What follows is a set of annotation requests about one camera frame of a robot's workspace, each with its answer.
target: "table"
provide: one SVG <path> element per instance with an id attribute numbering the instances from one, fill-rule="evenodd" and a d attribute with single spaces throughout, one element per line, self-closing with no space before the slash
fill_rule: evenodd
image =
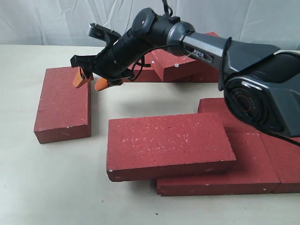
<path id="1" fill-rule="evenodd" d="M 108 120 L 195 113 L 215 83 L 126 83 L 92 93 L 93 136 L 41 145 L 33 126 L 45 69 L 97 47 L 0 45 L 1 225 L 289 225 L 300 194 L 161 197 L 150 181 L 110 182 Z"/>

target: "robotic arm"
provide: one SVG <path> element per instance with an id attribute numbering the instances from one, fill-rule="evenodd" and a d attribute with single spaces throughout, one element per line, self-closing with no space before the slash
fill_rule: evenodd
<path id="1" fill-rule="evenodd" d="M 274 45 L 197 33 L 193 25 L 172 16 L 166 0 L 163 4 L 164 15 L 145 8 L 122 36 L 91 24 L 89 36 L 105 41 L 106 47 L 98 55 L 72 57 L 71 66 L 79 67 L 73 85 L 78 88 L 91 81 L 93 73 L 102 77 L 96 90 L 122 85 L 125 78 L 134 81 L 140 74 L 134 75 L 134 67 L 150 67 L 145 64 L 145 54 L 161 48 L 217 68 L 218 89 L 223 91 L 226 105 L 236 118 L 300 146 L 290 139 L 300 137 L 300 55 L 276 53 L 280 49 Z"/>

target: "white table surface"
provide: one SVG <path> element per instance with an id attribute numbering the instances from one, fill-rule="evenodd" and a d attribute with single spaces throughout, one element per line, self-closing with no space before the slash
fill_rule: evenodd
<path id="1" fill-rule="evenodd" d="M 93 91 L 91 138 L 39 144 L 33 126 L 45 69 L 100 50 L 0 45 L 0 225 L 300 224 L 299 194 L 161 197 L 149 181 L 109 181 L 108 119 L 195 113 L 200 98 L 222 96 L 216 84 Z"/>

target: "white backdrop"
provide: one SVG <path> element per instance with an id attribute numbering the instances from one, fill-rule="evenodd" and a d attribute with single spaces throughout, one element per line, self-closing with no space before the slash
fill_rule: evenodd
<path id="1" fill-rule="evenodd" d="M 168 0 L 198 32 L 300 50 L 299 0 Z M 89 23 L 123 34 L 135 15 L 161 0 L 1 0 L 0 44 L 104 46 L 88 37 Z"/>

